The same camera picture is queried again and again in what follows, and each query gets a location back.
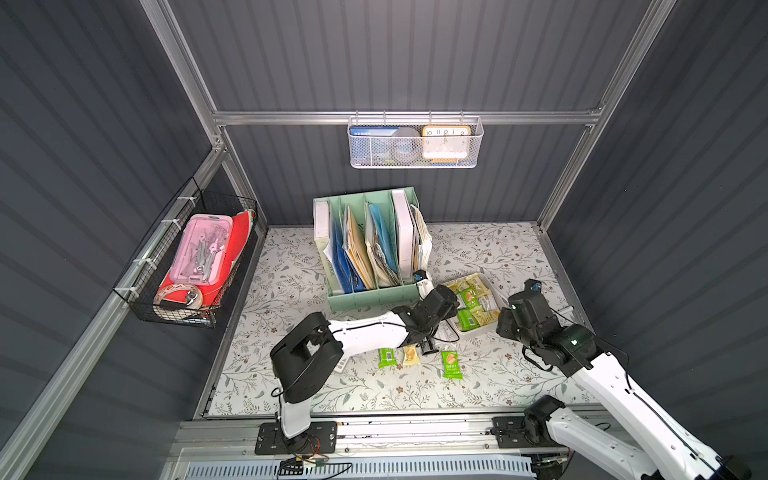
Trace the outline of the yellow cookie packet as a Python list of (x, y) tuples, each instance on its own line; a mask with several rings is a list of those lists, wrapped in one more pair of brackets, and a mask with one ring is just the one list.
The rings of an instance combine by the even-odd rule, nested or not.
[(416, 366), (420, 365), (421, 360), (416, 345), (408, 345), (404, 348), (403, 366)]

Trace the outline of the green cookie packet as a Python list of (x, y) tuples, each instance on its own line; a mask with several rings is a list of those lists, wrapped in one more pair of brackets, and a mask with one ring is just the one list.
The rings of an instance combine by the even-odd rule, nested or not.
[(464, 378), (459, 356), (456, 351), (443, 351), (441, 353), (441, 359), (444, 378), (454, 380), (462, 380)]
[(389, 366), (396, 366), (397, 358), (395, 350), (392, 348), (381, 348), (379, 350), (379, 368), (386, 368)]

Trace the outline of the white plastic storage box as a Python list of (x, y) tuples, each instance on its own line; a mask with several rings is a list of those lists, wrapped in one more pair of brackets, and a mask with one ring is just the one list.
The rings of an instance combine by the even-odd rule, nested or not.
[(472, 273), (446, 283), (457, 296), (457, 314), (449, 319), (461, 339), (495, 333), (506, 300), (482, 273)]

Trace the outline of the mint green file organizer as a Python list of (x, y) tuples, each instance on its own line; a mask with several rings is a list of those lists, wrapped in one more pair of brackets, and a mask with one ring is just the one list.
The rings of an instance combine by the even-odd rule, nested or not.
[[(414, 188), (326, 196), (313, 200), (315, 244), (325, 274), (327, 301), (333, 312), (419, 300), (414, 279), (405, 283), (400, 276), (391, 195), (395, 189), (405, 190), (411, 206), (416, 238), (414, 272), (424, 270), (429, 263), (431, 239), (429, 233), (422, 230), (424, 222)], [(363, 292), (345, 294), (340, 286), (332, 258), (334, 221), (341, 227), (346, 255), (365, 284)]]

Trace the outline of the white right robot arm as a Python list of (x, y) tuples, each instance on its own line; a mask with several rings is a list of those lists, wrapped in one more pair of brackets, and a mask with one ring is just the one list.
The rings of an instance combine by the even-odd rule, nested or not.
[(557, 369), (587, 390), (632, 437), (628, 444), (545, 395), (526, 408), (522, 431), (532, 444), (554, 442), (617, 479), (750, 479), (749, 467), (721, 455), (686, 430), (635, 382), (618, 350), (587, 327), (564, 327), (540, 281), (529, 279), (502, 308), (496, 332), (532, 353), (537, 367)]

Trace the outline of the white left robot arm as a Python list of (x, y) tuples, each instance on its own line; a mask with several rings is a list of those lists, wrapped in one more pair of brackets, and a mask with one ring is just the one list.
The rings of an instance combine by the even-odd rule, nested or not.
[(416, 345), (433, 336), (439, 324), (456, 314), (457, 295), (438, 285), (414, 305), (398, 306), (379, 316), (330, 321), (321, 312), (301, 320), (270, 351), (279, 387), (277, 418), (287, 439), (311, 425), (311, 400), (337, 365), (382, 348)]

